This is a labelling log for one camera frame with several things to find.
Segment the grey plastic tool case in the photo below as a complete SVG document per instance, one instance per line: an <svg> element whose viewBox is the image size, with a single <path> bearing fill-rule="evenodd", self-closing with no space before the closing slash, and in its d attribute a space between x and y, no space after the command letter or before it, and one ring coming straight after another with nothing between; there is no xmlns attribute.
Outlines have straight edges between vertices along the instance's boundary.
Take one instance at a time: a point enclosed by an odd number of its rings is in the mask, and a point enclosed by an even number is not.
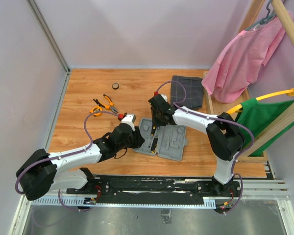
<svg viewBox="0 0 294 235"><path fill-rule="evenodd" d="M143 118L139 124L139 130L145 142L134 151L151 156L158 155L161 158L180 161L183 158L184 147L188 144L186 139L186 127L181 125L166 125L156 128L154 136L151 136L152 121ZM157 137L158 143L155 153L151 153L153 139Z"/></svg>

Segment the flathead screwdriver black yellow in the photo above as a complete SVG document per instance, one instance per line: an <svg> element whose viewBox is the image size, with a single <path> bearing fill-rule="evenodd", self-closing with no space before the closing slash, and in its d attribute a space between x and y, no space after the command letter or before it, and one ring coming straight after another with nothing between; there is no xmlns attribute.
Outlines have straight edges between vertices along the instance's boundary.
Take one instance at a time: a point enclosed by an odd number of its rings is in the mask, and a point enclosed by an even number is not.
<svg viewBox="0 0 294 235"><path fill-rule="evenodd" d="M150 152L151 153L155 153L155 150L156 150L156 147L157 147L157 143L158 143L158 138L155 137L153 139L153 142L152 142L152 145L151 145L151 149L150 149Z"/></svg>

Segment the orange black pliers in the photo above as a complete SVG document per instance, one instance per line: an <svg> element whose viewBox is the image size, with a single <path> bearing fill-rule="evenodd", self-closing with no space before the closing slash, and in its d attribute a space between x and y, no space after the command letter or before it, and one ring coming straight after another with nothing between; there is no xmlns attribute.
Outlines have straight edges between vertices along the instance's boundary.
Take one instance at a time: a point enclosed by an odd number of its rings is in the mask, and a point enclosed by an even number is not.
<svg viewBox="0 0 294 235"><path fill-rule="evenodd" d="M97 106L98 106L99 108L101 108L101 109L106 109L106 110L110 110L110 111L112 111L113 113L117 114L117 113L118 113L118 110L117 110L117 108L114 106L114 103L113 103L112 99L111 99L108 95L106 95L106 94L103 94L103 97L104 97L105 99L108 100L108 103L109 103L108 105L104 105L104 104L102 104L101 102L99 102L98 99L93 99L93 101L97 104Z"/></svg>

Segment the yellow tape measure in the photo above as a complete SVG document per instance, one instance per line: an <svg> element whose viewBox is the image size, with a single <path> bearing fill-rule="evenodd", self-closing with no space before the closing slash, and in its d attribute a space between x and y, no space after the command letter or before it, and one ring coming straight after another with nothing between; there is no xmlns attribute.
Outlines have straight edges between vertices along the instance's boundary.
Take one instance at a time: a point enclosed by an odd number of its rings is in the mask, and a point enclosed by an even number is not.
<svg viewBox="0 0 294 235"><path fill-rule="evenodd" d="M100 106L95 106L93 109L90 110L90 113L95 116L99 117L102 115L103 109Z"/></svg>

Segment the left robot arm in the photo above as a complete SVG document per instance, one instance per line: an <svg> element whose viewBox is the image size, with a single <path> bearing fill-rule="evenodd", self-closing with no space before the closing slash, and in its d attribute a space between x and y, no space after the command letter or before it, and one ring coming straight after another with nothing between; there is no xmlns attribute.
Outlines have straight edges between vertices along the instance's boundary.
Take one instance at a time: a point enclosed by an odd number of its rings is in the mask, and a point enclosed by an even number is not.
<svg viewBox="0 0 294 235"><path fill-rule="evenodd" d="M139 127L121 123L111 133L89 145L58 153L36 150L16 172L15 190L29 201L61 189L76 189L90 194L95 189L95 178L85 164L114 158L121 150L135 149L145 142Z"/></svg>

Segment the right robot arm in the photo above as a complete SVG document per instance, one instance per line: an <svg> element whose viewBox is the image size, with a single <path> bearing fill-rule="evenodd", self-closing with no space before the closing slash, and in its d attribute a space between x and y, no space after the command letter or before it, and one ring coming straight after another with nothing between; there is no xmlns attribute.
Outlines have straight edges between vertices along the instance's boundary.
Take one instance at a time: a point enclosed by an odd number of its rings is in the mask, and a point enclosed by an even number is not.
<svg viewBox="0 0 294 235"><path fill-rule="evenodd" d="M217 157L217 166L212 177L212 190L223 196L233 182L236 157L245 138L231 115L208 115L185 106L170 105L165 96L156 94L148 100L151 106L152 124L156 127L180 125L190 127L208 136L211 149Z"/></svg>

